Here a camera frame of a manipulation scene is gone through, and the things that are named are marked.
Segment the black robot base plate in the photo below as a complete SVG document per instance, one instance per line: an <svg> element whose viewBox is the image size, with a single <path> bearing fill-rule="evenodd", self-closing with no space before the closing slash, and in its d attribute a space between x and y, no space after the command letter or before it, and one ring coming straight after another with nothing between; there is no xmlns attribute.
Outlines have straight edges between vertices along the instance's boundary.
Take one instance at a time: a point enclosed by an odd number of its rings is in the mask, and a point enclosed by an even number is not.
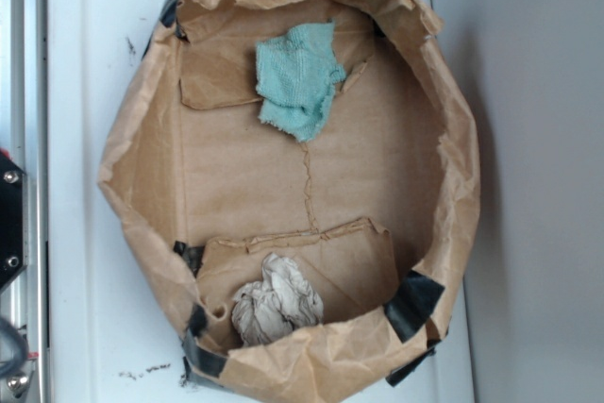
<svg viewBox="0 0 604 403"><path fill-rule="evenodd" d="M24 259L24 172L1 150L1 292L21 273Z"/></svg>

